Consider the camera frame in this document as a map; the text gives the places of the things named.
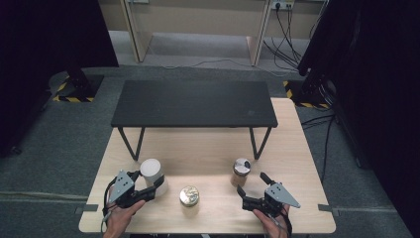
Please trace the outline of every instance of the gray carpet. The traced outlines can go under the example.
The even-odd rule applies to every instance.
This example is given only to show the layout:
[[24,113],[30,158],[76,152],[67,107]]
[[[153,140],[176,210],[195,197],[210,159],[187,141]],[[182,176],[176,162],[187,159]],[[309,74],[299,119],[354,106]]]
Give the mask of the gray carpet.
[[[147,66],[89,68],[86,74],[104,74],[90,103],[50,101],[23,139],[21,155],[0,160],[0,191],[46,192],[77,198],[40,198],[27,194],[0,195],[1,237],[99,237],[78,230],[83,205],[93,185],[111,135],[110,122],[124,80],[259,80],[266,81],[272,97],[285,97],[284,80],[302,79],[296,73],[275,77],[264,71],[206,68],[164,69]],[[65,78],[51,80],[52,92]],[[296,108],[301,122],[332,114]],[[321,176],[328,123],[305,129]],[[339,124],[331,127],[324,188],[336,214],[337,230],[311,237],[411,237],[381,189],[374,173],[359,169],[351,144]],[[306,237],[303,234],[293,237]]]

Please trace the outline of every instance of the floor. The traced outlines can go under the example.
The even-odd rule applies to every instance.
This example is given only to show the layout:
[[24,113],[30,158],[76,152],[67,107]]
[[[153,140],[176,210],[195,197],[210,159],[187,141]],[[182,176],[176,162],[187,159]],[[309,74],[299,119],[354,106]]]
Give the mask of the floor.
[[[119,64],[124,65],[153,65],[171,69],[174,67],[203,67],[226,68],[240,70],[266,70],[283,74],[290,72],[278,66],[291,68],[280,59],[274,62],[274,55],[266,46],[262,46],[262,53],[258,65],[251,66],[250,54],[245,37],[163,34],[153,36],[147,55],[142,62],[136,62],[131,48],[130,37],[127,32],[110,32],[114,50]],[[272,47],[271,38],[264,39]],[[282,39],[273,39],[278,46]],[[304,54],[309,40],[293,40],[293,48]],[[291,47],[283,43],[280,50],[292,57]]]

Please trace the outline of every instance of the wooden table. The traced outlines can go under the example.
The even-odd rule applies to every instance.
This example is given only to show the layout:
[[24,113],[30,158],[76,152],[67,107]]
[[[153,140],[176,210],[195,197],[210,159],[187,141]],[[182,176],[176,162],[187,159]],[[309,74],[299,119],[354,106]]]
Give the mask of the wooden table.
[[[328,205],[328,201],[294,104],[285,98],[271,101],[278,127],[272,129],[258,161],[252,159],[246,128],[153,128],[145,135],[144,151],[137,162],[131,159],[114,129],[87,200],[87,204],[98,204],[99,208],[83,212],[79,229],[100,231],[103,193],[119,169],[133,172],[144,160],[155,158],[161,162],[168,191],[136,213],[128,233],[262,234],[261,223],[242,209],[242,200],[230,184],[233,163],[242,157],[252,162],[244,186],[248,196],[263,197],[267,185],[260,179],[260,172],[265,172],[271,179],[281,181],[301,204],[301,208],[290,208],[294,233],[334,232],[332,213],[318,209],[319,204]],[[140,130],[127,130],[132,144],[137,143]],[[256,140],[262,140],[264,133],[264,128],[256,129]],[[179,202],[179,193],[187,185],[196,186],[200,192],[199,203],[191,208]],[[145,187],[139,178],[136,190]]]

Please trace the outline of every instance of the tin can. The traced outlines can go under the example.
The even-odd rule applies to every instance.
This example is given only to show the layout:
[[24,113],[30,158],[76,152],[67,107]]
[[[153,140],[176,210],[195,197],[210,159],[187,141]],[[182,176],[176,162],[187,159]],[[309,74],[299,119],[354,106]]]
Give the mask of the tin can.
[[239,158],[235,160],[231,177],[231,184],[233,186],[244,186],[250,171],[251,163],[247,159]]

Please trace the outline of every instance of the can lid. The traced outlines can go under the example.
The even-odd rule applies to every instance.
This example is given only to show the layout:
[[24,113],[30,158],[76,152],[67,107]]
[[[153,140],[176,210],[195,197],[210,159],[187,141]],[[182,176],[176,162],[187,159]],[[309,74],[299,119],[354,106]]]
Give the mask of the can lid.
[[194,206],[198,203],[199,198],[200,194],[198,189],[193,185],[186,186],[179,194],[179,200],[184,206]]
[[244,158],[239,158],[235,160],[234,163],[234,172],[238,176],[246,176],[251,171],[251,163]]

